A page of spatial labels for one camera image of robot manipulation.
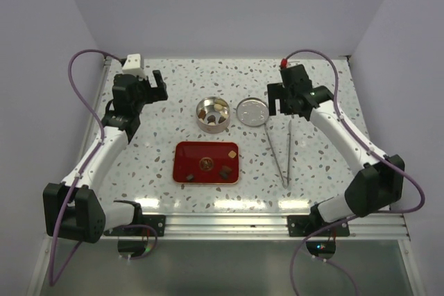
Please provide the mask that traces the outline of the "brown rectangular chocolate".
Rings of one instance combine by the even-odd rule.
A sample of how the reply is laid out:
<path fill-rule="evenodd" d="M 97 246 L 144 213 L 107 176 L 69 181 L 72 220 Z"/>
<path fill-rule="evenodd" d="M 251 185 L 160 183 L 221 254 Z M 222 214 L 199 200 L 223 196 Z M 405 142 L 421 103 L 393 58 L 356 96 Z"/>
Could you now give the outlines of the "brown rectangular chocolate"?
<path fill-rule="evenodd" d="M 207 114 L 207 112 L 206 112 L 205 110 L 201 110 L 201 111 L 198 113 L 198 118 L 200 118 L 200 119 L 205 119 L 206 114 Z"/>

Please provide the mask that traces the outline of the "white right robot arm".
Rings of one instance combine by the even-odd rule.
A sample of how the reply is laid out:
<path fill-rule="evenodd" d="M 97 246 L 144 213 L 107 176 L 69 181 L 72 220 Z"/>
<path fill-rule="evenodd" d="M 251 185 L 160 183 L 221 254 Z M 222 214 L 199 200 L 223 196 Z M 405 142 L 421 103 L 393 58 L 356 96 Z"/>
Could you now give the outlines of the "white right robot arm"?
<path fill-rule="evenodd" d="M 314 87 L 303 65 L 280 70 L 281 83 L 269 84 L 269 113 L 305 118 L 318 128 L 341 153 L 354 178 L 341 195 L 310 209 L 309 227 L 325 235 L 334 222 L 349 216 L 365 217 L 398 201 L 402 196 L 405 163 L 399 155 L 388 156 L 374 146 L 354 125 L 345 127 L 347 116 L 334 104 L 325 86 Z"/>

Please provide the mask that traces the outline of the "round metal tin lid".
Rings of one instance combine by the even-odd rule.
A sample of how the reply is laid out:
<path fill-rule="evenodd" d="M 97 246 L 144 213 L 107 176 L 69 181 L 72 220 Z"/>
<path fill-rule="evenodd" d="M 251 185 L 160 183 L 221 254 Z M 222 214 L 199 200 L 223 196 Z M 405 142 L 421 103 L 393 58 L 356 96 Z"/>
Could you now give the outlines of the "round metal tin lid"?
<path fill-rule="evenodd" d="M 264 125 L 270 116 L 268 105 L 259 98 L 245 98 L 236 108 L 238 120 L 249 127 Z"/>

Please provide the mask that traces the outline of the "metal tweezers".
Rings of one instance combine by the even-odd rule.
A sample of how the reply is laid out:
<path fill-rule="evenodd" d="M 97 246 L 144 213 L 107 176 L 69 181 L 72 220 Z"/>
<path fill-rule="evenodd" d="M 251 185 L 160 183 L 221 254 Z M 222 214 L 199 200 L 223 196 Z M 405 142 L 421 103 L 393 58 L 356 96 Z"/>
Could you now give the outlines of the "metal tweezers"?
<path fill-rule="evenodd" d="M 278 175 L 280 177 L 282 186 L 284 189 L 287 189 L 290 185 L 290 175 L 291 175 L 291 140 L 292 140 L 292 121 L 289 121 L 287 126 L 287 175 L 284 176 L 282 169 L 280 167 L 280 163 L 278 161 L 278 158 L 276 156 L 274 147 L 273 147 L 273 141 L 271 139 L 271 136 L 268 132 L 268 126 L 267 123 L 264 124 L 264 133 L 266 135 L 269 148 L 271 149 L 271 156 L 273 158 L 273 161 L 275 162 L 275 165 L 277 167 Z"/>

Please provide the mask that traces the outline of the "tan square Sweet chocolate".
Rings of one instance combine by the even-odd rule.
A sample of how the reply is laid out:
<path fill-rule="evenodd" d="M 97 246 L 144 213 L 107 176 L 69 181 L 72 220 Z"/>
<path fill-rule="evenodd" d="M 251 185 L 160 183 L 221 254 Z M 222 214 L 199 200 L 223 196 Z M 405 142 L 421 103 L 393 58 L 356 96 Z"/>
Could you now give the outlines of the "tan square Sweet chocolate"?
<path fill-rule="evenodd" d="M 214 100 L 214 103 L 215 104 L 219 104 L 219 105 L 222 105 L 222 106 L 226 106 L 227 105 L 227 103 L 223 100 L 223 99 L 215 99 Z"/>

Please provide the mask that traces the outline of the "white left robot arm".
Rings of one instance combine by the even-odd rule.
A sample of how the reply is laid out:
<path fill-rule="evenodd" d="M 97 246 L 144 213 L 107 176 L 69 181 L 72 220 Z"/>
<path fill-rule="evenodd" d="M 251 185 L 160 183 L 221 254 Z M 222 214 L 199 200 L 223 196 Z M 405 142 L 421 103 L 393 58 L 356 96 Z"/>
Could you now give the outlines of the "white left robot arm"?
<path fill-rule="evenodd" d="M 144 227 L 140 204 L 115 200 L 103 206 L 97 197 L 114 161 L 129 145 L 140 126 L 145 105 L 168 98 L 160 71 L 153 71 L 156 86 L 131 74 L 117 74 L 112 99 L 105 106 L 99 133 L 77 166 L 60 183 L 49 183 L 43 191 L 46 232 L 49 236 L 96 243 L 110 229 L 128 235 Z"/>

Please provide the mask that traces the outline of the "dark oval chocolate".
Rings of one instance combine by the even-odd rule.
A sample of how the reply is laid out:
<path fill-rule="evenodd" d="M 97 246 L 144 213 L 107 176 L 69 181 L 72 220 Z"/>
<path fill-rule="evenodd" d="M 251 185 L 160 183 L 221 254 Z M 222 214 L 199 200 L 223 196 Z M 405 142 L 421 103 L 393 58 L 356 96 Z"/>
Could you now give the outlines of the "dark oval chocolate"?
<path fill-rule="evenodd" d="M 214 115 L 208 116 L 207 121 L 210 122 L 210 123 L 211 122 L 215 122 L 216 121 L 216 117 Z"/>

